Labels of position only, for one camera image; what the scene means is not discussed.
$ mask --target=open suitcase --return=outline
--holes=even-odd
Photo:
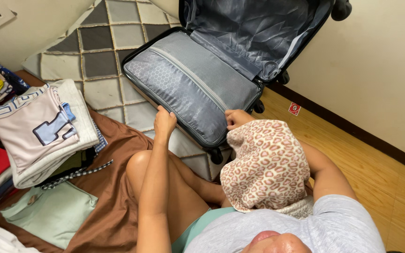
[[[174,112],[178,127],[223,161],[224,111],[264,111],[264,85],[286,84],[286,71],[332,13],[347,0],[180,0],[183,27],[171,28],[121,63],[132,86]]]

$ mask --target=uno card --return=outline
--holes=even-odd
[[[295,116],[298,116],[300,109],[301,109],[300,105],[297,105],[294,102],[292,102],[292,104],[290,105],[290,108],[289,108],[289,112],[295,114]]]

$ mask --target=gray t-shirt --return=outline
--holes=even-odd
[[[313,215],[304,220],[268,209],[225,214],[196,236],[185,252],[237,253],[266,230],[292,233],[313,253],[385,252],[367,210],[342,195],[321,197],[314,205]]]

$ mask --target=leopard print blanket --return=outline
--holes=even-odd
[[[304,187],[309,164],[287,123],[254,120],[230,131],[227,141],[236,158],[223,167],[221,185],[237,211],[296,211],[297,218],[311,213],[313,198]]]

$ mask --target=hand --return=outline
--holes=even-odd
[[[243,110],[226,110],[226,121],[228,121],[228,130],[234,130],[244,124],[256,120]]]
[[[176,127],[176,115],[172,112],[168,112],[161,105],[157,107],[157,110],[159,110],[159,112],[156,114],[156,119],[154,120],[154,131],[156,132],[154,141],[167,144]]]

